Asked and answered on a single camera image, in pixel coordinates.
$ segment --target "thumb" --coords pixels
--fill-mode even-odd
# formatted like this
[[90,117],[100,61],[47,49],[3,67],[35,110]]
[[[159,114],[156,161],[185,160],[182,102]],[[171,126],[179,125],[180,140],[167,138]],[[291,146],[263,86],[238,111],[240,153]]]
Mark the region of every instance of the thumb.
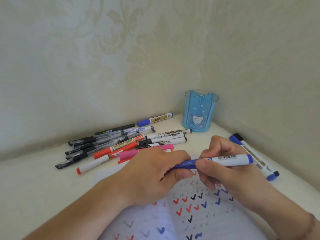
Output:
[[199,159],[195,163],[198,170],[202,173],[216,178],[222,183],[228,183],[232,177],[232,169],[222,166],[221,164],[209,161],[207,159]]
[[162,184],[168,190],[175,185],[178,181],[193,176],[193,173],[189,169],[174,169],[169,171],[162,179]]

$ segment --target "right hand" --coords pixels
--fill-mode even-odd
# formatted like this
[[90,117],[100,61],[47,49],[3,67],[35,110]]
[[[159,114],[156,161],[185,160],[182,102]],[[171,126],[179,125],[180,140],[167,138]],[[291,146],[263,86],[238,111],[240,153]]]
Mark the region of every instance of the right hand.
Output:
[[[247,154],[242,146],[220,136],[211,138],[209,149],[204,150],[199,158]],[[215,184],[222,183],[230,194],[244,207],[258,211],[269,197],[276,196],[277,190],[265,179],[253,163],[245,166],[224,167],[209,160],[196,162],[200,180],[211,191]]]

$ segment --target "wall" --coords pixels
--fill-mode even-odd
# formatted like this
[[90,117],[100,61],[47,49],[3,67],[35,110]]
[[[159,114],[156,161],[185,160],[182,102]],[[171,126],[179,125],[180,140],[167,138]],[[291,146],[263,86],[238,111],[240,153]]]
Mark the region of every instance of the wall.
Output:
[[181,112],[212,0],[0,0],[0,158]]
[[215,0],[202,86],[214,121],[320,190],[320,0]]

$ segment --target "blue pen holder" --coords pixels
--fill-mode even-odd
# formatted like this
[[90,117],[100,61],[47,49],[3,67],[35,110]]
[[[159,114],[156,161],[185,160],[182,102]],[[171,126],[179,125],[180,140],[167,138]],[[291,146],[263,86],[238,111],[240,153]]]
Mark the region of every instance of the blue pen holder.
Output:
[[182,113],[182,125],[195,132],[210,128],[214,105],[219,97],[206,90],[189,90],[185,93],[186,102]]

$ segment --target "paper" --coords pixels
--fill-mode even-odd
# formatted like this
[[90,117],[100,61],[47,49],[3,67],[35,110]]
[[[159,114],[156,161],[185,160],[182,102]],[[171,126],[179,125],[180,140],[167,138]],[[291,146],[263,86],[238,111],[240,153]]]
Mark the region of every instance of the paper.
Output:
[[[94,182],[126,163],[98,172]],[[193,173],[192,178],[174,185],[164,199],[122,211],[99,240],[267,240],[246,209],[222,185],[210,192],[196,170]]]

